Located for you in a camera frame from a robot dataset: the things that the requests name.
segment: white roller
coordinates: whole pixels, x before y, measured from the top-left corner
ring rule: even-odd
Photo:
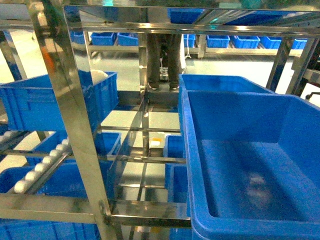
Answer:
[[[93,85],[96,85],[105,80],[108,77],[108,74],[101,70],[91,70],[91,76]]]
[[[42,160],[42,163],[43,164],[52,164],[53,163],[53,161],[55,160],[55,158],[54,157],[52,157],[52,156],[45,156],[44,158],[43,158],[43,160]]]
[[[41,162],[41,163],[38,163],[37,165],[35,165],[34,170],[36,172],[42,173],[45,170],[47,170],[48,168],[49,168],[48,164],[45,164],[45,163]]]
[[[0,136],[0,143],[1,142],[5,142],[5,141],[7,141],[9,139],[9,137],[7,137],[7,136]]]
[[[16,134],[16,131],[6,131],[3,136],[6,136],[8,138],[11,138],[13,135]]]
[[[61,151],[61,152],[63,152],[63,153],[64,153],[68,148],[69,148],[69,146],[68,146],[68,145],[64,145],[64,144],[58,144],[58,145],[55,147],[56,150],[59,150],[59,151]]]
[[[31,185],[30,181],[25,181],[25,180],[17,181],[16,184],[14,185],[14,192],[17,194],[22,194],[30,185]]]
[[[34,182],[37,178],[39,178],[40,175],[41,175],[40,172],[32,170],[25,175],[25,180]]]
[[[61,142],[61,144],[63,144],[63,145],[69,145],[69,139],[63,139],[62,140],[62,142]]]
[[[58,158],[60,157],[62,154],[62,151],[57,150],[57,149],[53,149],[50,151],[49,156],[54,157],[54,158]]]

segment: stainless steel rack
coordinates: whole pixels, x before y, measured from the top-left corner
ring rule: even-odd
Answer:
[[[162,158],[161,151],[149,146],[150,132],[177,132],[170,129],[150,128],[149,112],[172,111],[178,105],[178,93],[148,92],[145,34],[192,33],[202,36],[210,34],[283,37],[267,83],[267,87],[273,91],[278,86],[291,52],[293,39],[308,38],[301,58],[295,64],[296,71],[288,89],[288,93],[296,94],[297,92],[293,91],[293,88],[303,87],[301,82],[306,78],[307,69],[318,62],[320,2],[308,0],[305,1],[306,5],[295,5],[294,1],[290,1],[285,5],[277,5],[276,1],[269,4],[267,0],[264,0],[260,6],[262,10],[309,11],[309,13],[268,23],[268,25],[224,25],[255,11],[254,9],[245,9],[244,2],[238,0],[0,0],[0,49],[14,79],[25,79],[26,75],[14,43],[10,39],[10,35],[4,34],[4,31],[8,29],[34,29],[88,196],[87,199],[83,199],[34,194],[0,194],[0,218],[95,223],[103,240],[123,239],[121,225],[190,228],[191,219],[189,217],[181,218],[177,215],[177,209],[180,213],[182,210],[186,211],[185,203],[140,201],[142,188],[148,187],[144,181],[148,163],[185,163],[185,159]],[[241,6],[241,3],[242,10],[233,9]],[[158,20],[158,23],[148,23],[148,11],[170,7],[203,8],[204,12],[194,24],[171,24],[161,19]],[[110,8],[121,10],[120,16],[126,16],[127,12],[127,16],[130,16],[130,22],[129,20],[121,20],[121,18],[110,19],[104,11]],[[96,20],[83,21],[82,12],[90,14]],[[92,133],[82,92],[83,79],[78,74],[78,70],[90,71],[88,52],[92,49],[90,50],[90,46],[88,46],[88,39],[86,39],[85,46],[79,47],[72,43],[69,31],[139,33],[137,51],[139,53],[140,89],[138,91],[119,91],[119,105],[117,107],[118,110],[136,111],[136,115],[129,128],[104,127],[104,129],[128,130],[124,144],[116,157],[97,155],[94,133]],[[198,54],[202,57],[206,54],[205,48],[200,47],[200,49]],[[142,132],[143,148],[133,147],[137,132]],[[1,149],[0,153],[35,155],[29,151],[16,151],[10,148]],[[144,163],[137,201],[108,199],[100,174],[99,159]],[[50,175],[55,170],[56,168],[50,168],[48,171],[51,172],[46,172],[46,174]],[[36,192],[47,180],[41,179],[41,182],[36,183],[36,187],[33,186],[33,192]]]

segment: metal shelf frame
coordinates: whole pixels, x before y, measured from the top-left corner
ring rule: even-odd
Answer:
[[[221,54],[206,49],[205,35],[243,35],[243,36],[280,36],[283,37],[281,46],[276,53],[275,62],[267,83],[267,87],[276,90],[285,63],[290,55],[294,38],[309,38],[303,50],[297,70],[292,77],[288,93],[293,88],[301,86],[302,77],[307,68],[319,56],[320,29],[317,26],[299,26],[293,17],[286,20],[284,25],[277,26],[229,26],[223,25],[254,10],[226,10],[220,4],[237,3],[237,0],[201,0],[201,1],[139,1],[114,0],[106,6],[104,0],[0,0],[0,6],[25,5],[30,19],[19,16],[7,17],[0,20],[0,48],[10,67],[15,80],[26,78],[23,66],[10,40],[10,35],[4,33],[7,29],[34,29],[39,47],[45,62],[53,91],[61,112],[61,116],[71,143],[73,155],[63,156],[54,168],[45,172],[47,176],[54,173],[63,160],[74,157],[78,165],[88,198],[53,197],[34,194],[0,194],[0,218],[41,220],[75,223],[95,223],[98,226],[101,239],[123,239],[121,225],[190,228],[191,219],[181,217],[182,210],[186,212],[185,203],[166,203],[140,201],[145,184],[145,174],[148,163],[180,163],[186,162],[181,158],[163,158],[161,153],[149,146],[149,132],[175,132],[177,130],[156,129],[149,126],[149,112],[168,112],[177,108],[178,93],[176,92],[148,92],[147,79],[147,40],[146,33],[178,33],[201,34],[198,55],[202,58],[208,54]],[[137,22],[110,22],[97,20],[93,22],[82,21],[80,11],[86,8],[103,10],[108,7],[122,9],[134,8],[138,10]],[[184,7],[205,8],[195,24],[171,24],[167,22],[148,23],[147,12],[157,7]],[[271,7],[267,4],[261,6],[264,10]],[[290,3],[286,6],[272,6],[273,10],[290,7],[290,11],[311,11],[312,20],[320,19],[319,1],[308,1],[308,5],[301,7]],[[90,72],[88,54],[94,50],[89,45],[87,34],[84,35],[83,46],[71,42],[70,31],[74,32],[132,32],[138,34],[138,47],[132,51],[139,53],[139,80],[138,91],[119,91],[118,110],[136,111],[136,115],[120,147],[119,154],[112,156],[98,156],[94,144],[94,135],[102,129],[117,130],[117,127],[101,127],[94,122],[94,117],[87,112],[87,106],[96,104],[95,99],[88,99],[83,95],[83,75],[79,71]],[[134,148],[137,132],[142,132],[143,148]],[[35,156],[30,151],[12,150],[10,147],[0,149],[0,154]],[[113,160],[114,164],[120,162],[144,163],[136,201],[121,199],[108,199],[101,175],[99,160]],[[37,182],[33,187],[36,192],[47,180]]]

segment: person's leg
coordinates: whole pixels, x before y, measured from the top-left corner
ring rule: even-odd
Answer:
[[[160,78],[160,42],[157,34],[149,33],[146,37],[147,77],[151,88],[159,88]]]
[[[180,44],[181,34],[167,34],[168,75],[171,89],[179,86],[179,74],[181,73]]]

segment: blue plastic bin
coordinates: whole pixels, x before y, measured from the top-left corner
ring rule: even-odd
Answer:
[[[204,9],[168,8],[168,18],[172,24],[193,24]]]
[[[165,158],[185,158],[186,151],[184,139],[181,135],[168,135],[165,137],[163,148],[163,157]],[[180,165],[180,163],[166,163],[164,169],[164,187],[168,189],[171,179],[170,172],[172,166]]]
[[[181,105],[182,91],[210,91],[210,92],[247,92],[275,94],[241,76],[223,76],[223,75],[199,75],[199,74],[181,74],[179,80],[178,113],[180,122],[180,132],[184,135],[183,115]]]
[[[254,26],[272,22],[281,19],[292,12],[290,11],[256,11],[254,13],[245,15],[236,20],[228,22],[226,25],[237,25],[237,26]]]
[[[93,86],[97,105],[93,104],[87,109],[90,113],[98,112],[100,123],[119,102],[117,73],[106,73],[108,77]],[[89,90],[84,90],[84,94],[89,94]],[[65,130],[48,75],[2,84],[0,85],[0,97],[2,98],[11,130]]]
[[[112,181],[107,181],[107,173],[112,161],[101,161],[101,173],[107,186],[108,196],[113,198]],[[0,193],[6,193],[17,181],[22,179],[32,166],[9,168],[0,174]],[[86,198],[76,163],[60,166],[38,194],[48,196]],[[95,224],[50,222],[35,220],[0,219],[0,233],[2,240],[98,240],[98,228]]]
[[[261,43],[266,49],[278,49],[281,44],[281,37],[261,36]]]
[[[184,47],[187,48],[194,48],[196,42],[196,35],[195,34],[183,34],[183,43]]]
[[[301,39],[295,39],[292,44],[292,49],[304,49],[307,44],[308,39],[301,38]]]
[[[237,49],[256,49],[260,42],[258,36],[232,36],[232,40]]]
[[[223,48],[226,49],[229,46],[230,37],[222,35],[207,35],[206,45],[208,48]]]
[[[94,32],[91,34],[92,45],[113,46],[116,38],[117,34],[114,32]]]
[[[320,239],[320,108],[182,92],[192,239]]]
[[[67,133],[64,131],[57,131],[51,136],[47,137],[39,143],[32,151],[50,153],[55,149],[63,139],[67,138]],[[95,147],[99,155],[116,155],[121,146],[121,133],[117,132],[102,132],[98,133],[95,137]],[[26,157],[30,166],[34,166],[42,161],[42,157]],[[75,163],[76,160],[68,159],[64,163]]]
[[[168,185],[168,203],[186,203],[188,197],[188,177],[187,167],[185,165],[174,165],[170,170],[170,181]],[[182,211],[178,215],[185,217],[186,213]],[[186,228],[171,228],[170,240],[191,240],[192,231]]]
[[[83,31],[75,31],[70,33],[71,40],[76,44],[85,44],[85,37]]]
[[[138,34],[137,33],[118,33],[118,45],[120,46],[138,46]]]

